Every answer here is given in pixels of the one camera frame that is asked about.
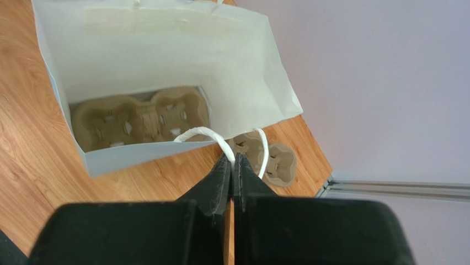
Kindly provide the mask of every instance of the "white paper bag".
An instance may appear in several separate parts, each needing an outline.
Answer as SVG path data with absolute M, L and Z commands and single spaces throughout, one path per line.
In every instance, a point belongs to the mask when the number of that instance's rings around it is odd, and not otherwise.
M 70 129 L 70 104 L 177 86 L 204 90 L 210 127 L 226 139 L 302 113 L 264 15 L 183 0 L 33 0 L 33 7 Z M 77 149 L 96 177 L 212 143 Z

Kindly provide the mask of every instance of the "wooden surface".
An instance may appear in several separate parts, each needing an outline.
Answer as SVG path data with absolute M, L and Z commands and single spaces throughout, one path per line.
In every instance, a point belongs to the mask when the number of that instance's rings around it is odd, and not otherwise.
M 273 189 L 314 196 L 332 169 L 303 119 L 265 131 L 298 159 L 294 184 Z M 0 0 L 0 229 L 26 254 L 60 205 L 173 200 L 205 176 L 220 153 L 213 145 L 90 179 L 52 92 L 30 2 Z

